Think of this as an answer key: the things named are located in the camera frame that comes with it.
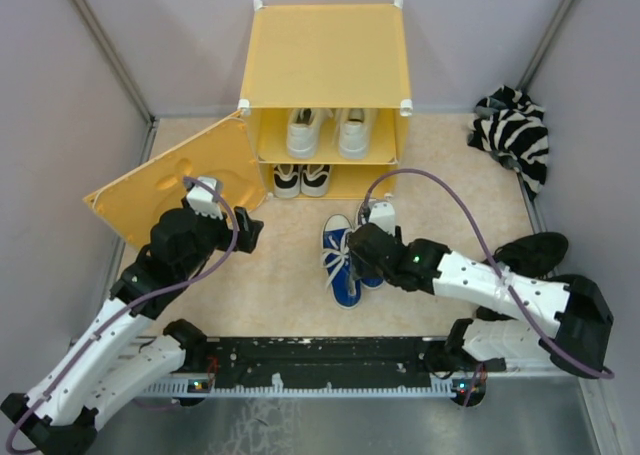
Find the blue canvas shoe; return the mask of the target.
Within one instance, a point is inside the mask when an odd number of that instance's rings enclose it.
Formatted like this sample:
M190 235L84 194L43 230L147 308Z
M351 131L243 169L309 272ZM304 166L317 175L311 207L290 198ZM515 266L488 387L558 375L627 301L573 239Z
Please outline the blue canvas shoe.
M361 283L352 275L351 254L347 241L353 226L342 214L331 215L322 229L320 260L326 272L325 289L343 309L356 307L362 295Z
M361 226L363 226L359 223L359 217L361 215L361 210L364 204L366 203L362 202L356 210L356 215L354 218L354 231L357 231ZM367 268L365 264L355 255L352 256L352 268L355 270L357 279L366 289L378 289L385 284L383 278L378 277L371 268Z

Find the black white canvas shoe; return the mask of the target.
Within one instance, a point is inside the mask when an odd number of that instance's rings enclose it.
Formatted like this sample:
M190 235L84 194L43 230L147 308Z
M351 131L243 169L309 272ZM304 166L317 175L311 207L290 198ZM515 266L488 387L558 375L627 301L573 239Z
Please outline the black white canvas shoe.
M277 198L292 199L300 194L300 166L278 164L273 169L273 194Z
M301 170L301 193L314 198L325 196L329 189L330 174L330 165L303 165Z

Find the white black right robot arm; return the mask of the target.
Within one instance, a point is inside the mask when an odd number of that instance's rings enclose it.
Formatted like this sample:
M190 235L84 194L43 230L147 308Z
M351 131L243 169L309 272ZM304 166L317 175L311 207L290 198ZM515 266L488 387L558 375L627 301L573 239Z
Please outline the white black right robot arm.
M375 224L348 236L356 277L381 277L406 292L422 291L483 306L529 325L537 345L567 373L612 379L605 366L614 317L599 286L584 276L539 280L494 269L448 246L409 244Z

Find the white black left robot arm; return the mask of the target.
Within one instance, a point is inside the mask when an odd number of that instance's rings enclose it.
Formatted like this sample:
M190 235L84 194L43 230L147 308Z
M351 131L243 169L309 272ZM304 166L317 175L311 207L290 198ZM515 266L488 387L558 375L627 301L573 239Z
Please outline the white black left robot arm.
M190 285L211 274L207 262L220 250L252 253L264 228L237 207L231 217L202 216L190 208L165 212L134 263L111 287L95 320L59 364L26 393L1 404L12 422L6 442L24 434L31 453L84 454L107 421L138 393L172 372L201 369L207 337L179 319L118 369L113 362Z

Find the yellow cabinet door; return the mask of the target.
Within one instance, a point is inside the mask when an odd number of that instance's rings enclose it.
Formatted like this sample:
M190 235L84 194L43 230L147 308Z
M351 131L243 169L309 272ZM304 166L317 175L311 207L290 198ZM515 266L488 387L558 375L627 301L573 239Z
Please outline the yellow cabinet door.
M128 245L140 249L160 216L181 206L183 178L212 177L231 207L256 209L266 188L249 139L247 122L236 111L84 198L84 203Z

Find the yellow plastic shoe cabinet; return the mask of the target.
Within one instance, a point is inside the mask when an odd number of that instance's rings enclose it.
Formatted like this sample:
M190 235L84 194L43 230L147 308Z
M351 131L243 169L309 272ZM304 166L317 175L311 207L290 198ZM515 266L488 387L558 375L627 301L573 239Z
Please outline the yellow plastic shoe cabinet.
M404 0L384 3L268 5L253 21L237 108L247 122L268 195L278 164L330 165L327 199L358 199L401 161L413 114ZM316 154L296 159L286 136L294 108L327 108ZM338 118L345 108L376 108L368 155L342 157Z

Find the black sneaker lower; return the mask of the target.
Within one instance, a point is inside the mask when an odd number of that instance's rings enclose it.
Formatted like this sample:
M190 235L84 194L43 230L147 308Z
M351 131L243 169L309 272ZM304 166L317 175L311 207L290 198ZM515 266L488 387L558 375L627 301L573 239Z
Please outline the black sneaker lower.
M565 313L574 294L581 295L596 285L581 275L558 275L545 280L516 276L516 292L529 314L542 326L558 321L557 313ZM475 317L484 321L521 320L524 315L507 292L489 301L489 307L480 305Z

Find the black sneaker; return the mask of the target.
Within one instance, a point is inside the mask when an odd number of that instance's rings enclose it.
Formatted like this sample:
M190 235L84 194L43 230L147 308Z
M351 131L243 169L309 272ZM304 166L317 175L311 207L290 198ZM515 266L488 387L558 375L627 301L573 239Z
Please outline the black sneaker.
M568 249L569 240L564 235L540 232L500 246L493 258L518 275L540 278L563 261Z
M581 275L558 275L545 280L516 276L516 292L529 314L542 326L558 321L557 313L565 313L574 294L581 295L596 285ZM489 307L480 305L475 317L484 321L521 320L524 315L507 292L489 301Z

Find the black sneaker upper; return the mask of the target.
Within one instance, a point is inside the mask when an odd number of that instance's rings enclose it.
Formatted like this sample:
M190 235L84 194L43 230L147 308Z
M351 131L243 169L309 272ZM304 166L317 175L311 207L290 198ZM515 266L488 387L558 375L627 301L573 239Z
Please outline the black sneaker upper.
M568 249L569 240L564 235L540 232L500 246L493 258L518 275L540 278L563 261Z

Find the black white striped cloth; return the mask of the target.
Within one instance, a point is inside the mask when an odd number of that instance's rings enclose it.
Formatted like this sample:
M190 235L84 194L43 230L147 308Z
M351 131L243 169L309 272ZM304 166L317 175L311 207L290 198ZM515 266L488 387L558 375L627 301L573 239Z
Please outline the black white striped cloth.
M526 93L502 85L477 102L467 136L469 147L520 175L531 201L547 178L549 132L544 115L545 109Z

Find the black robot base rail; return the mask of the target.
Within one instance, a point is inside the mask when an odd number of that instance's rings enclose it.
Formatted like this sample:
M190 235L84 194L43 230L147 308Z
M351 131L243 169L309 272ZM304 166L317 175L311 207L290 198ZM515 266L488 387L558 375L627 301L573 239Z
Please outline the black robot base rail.
M223 337L143 391L193 406L207 398L449 398L463 401L503 359L477 362L443 338Z

